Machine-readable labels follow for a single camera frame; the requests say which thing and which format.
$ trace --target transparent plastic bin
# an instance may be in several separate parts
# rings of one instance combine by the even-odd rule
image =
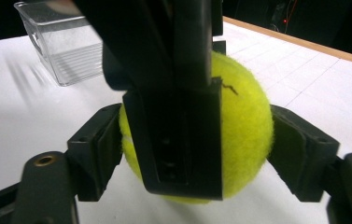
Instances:
[[[53,10],[50,1],[14,7],[40,61],[60,86],[103,74],[103,41],[76,7]]]

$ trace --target tennis ball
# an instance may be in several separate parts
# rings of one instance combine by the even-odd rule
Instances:
[[[227,56],[212,53],[212,76],[222,79],[221,141],[223,197],[235,195],[260,170],[268,156],[274,135],[269,101],[254,76]],[[141,179],[138,160],[125,108],[120,109],[122,147],[127,162]],[[165,196],[182,203],[208,200]]]

